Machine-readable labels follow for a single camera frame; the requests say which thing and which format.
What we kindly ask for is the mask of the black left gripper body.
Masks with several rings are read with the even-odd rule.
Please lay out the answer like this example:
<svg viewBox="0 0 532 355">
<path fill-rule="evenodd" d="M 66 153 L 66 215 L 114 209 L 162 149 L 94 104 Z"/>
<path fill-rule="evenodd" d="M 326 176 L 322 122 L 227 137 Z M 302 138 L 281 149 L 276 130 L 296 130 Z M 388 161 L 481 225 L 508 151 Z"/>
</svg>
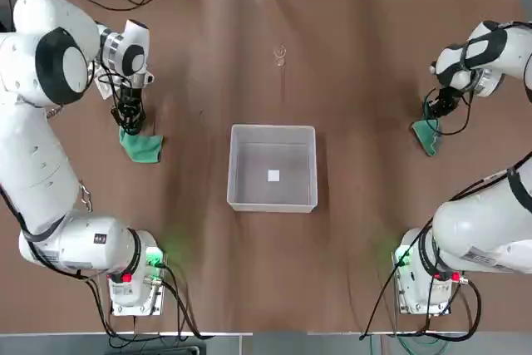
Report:
<svg viewBox="0 0 532 355">
<path fill-rule="evenodd" d="M 114 114 L 116 116 L 143 116 L 142 89 L 120 85 L 114 93 Z"/>
</svg>

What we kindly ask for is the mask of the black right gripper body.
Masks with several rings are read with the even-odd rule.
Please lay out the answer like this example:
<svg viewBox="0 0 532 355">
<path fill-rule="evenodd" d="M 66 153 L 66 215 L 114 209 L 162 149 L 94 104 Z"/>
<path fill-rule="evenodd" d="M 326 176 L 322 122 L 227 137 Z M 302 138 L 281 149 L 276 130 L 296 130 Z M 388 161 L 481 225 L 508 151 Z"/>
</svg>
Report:
<svg viewBox="0 0 532 355">
<path fill-rule="evenodd" d="M 452 87 L 442 87 L 434 100 L 434 116 L 447 116 L 453 112 L 461 99 L 461 91 Z"/>
</svg>

